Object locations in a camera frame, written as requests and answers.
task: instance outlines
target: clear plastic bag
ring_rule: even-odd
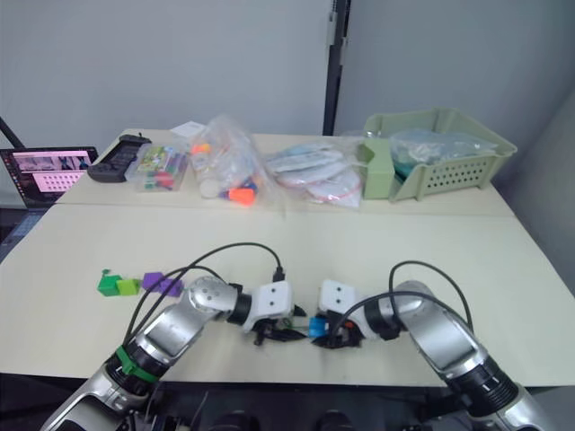
[[[245,206],[280,199],[252,136],[226,115],[212,119],[194,139],[190,164],[203,198],[224,198]]]
[[[497,144],[461,132],[413,129],[389,137],[395,170],[407,177],[418,164],[436,164],[475,155],[495,154]]]
[[[363,181],[356,173],[359,141],[318,139],[266,156],[268,169],[291,195],[316,203],[359,207]]]

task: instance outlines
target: green band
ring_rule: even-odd
[[[135,375],[136,377],[148,383],[155,383],[158,381],[158,377],[156,377],[153,374],[150,374],[146,370],[143,370],[134,361],[132,361],[132,358],[129,357],[128,353],[126,352],[126,350],[124,350],[123,346],[118,347],[118,349],[116,350],[116,356],[122,363],[122,371],[124,372],[124,374]]]

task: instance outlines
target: black remote control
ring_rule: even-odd
[[[119,142],[101,162],[88,166],[90,178],[99,182],[124,182],[124,174],[129,165],[136,159],[136,154],[143,144],[151,144],[147,137],[122,135]]]

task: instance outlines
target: cable connector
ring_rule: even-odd
[[[284,281],[286,279],[286,273],[282,267],[277,267],[276,272],[273,273],[273,277],[271,278],[272,282],[277,281]]]

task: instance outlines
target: purple cube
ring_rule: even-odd
[[[160,289],[155,290],[156,292],[163,293],[165,292],[170,284],[172,283],[171,278],[166,278],[162,283],[160,283]],[[176,284],[172,286],[170,292],[168,292],[168,296],[179,297],[181,295],[181,291],[183,290],[183,283],[181,280],[176,281]]]
[[[152,285],[156,283],[163,276],[164,274],[162,274],[161,272],[146,272],[144,274],[144,279],[142,280],[142,288],[144,288],[145,290],[150,290],[150,287],[152,287]],[[156,286],[153,292],[158,292],[160,285]]]
[[[152,285],[154,283],[157,283],[157,281],[163,276],[164,274],[162,274],[161,272],[146,272],[144,274],[144,279],[142,280],[142,288],[144,288],[145,290],[150,290]],[[154,287],[152,292],[158,292],[162,294],[168,289],[172,281],[173,281],[172,278],[166,278],[165,280],[161,281],[159,285]],[[176,284],[173,285],[172,289],[170,289],[168,296],[173,296],[177,298],[181,295],[182,290],[183,290],[183,283],[181,280],[178,280]]]

